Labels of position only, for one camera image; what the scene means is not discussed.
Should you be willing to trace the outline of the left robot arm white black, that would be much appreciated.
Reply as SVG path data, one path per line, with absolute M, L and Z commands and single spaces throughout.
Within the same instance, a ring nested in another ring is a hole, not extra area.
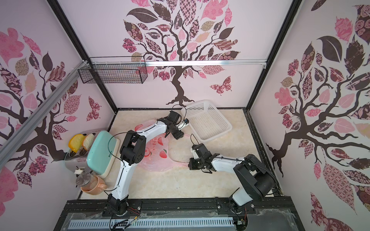
M 183 128 L 189 120 L 175 111 L 156 120 L 148 127 L 124 132 L 126 135 L 119 151 L 120 169 L 113 190 L 108 194 L 108 205 L 116 215 L 124 215 L 128 210 L 129 186 L 137 165 L 145 156 L 146 144 L 160 135 L 171 134 L 175 139 L 183 138 Z

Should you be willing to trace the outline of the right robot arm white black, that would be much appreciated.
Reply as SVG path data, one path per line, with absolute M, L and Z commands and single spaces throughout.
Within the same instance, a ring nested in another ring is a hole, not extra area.
M 234 173 L 241 187 L 233 192 L 228 199 L 228 206 L 238 209 L 252 201 L 262 201 L 274 187 L 277 180 L 264 164 L 254 155 L 245 158 L 231 158 L 214 154 L 207 158 L 191 158 L 190 170 L 201 170 L 204 173 Z

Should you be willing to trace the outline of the pink printed plastic bag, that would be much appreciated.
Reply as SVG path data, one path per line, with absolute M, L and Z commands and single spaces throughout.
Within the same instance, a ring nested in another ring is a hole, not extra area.
M 138 166 L 150 172 L 165 172 L 174 167 L 187 167 L 188 162 L 175 161 L 169 153 L 170 136 L 161 134 L 145 146 L 145 156 Z

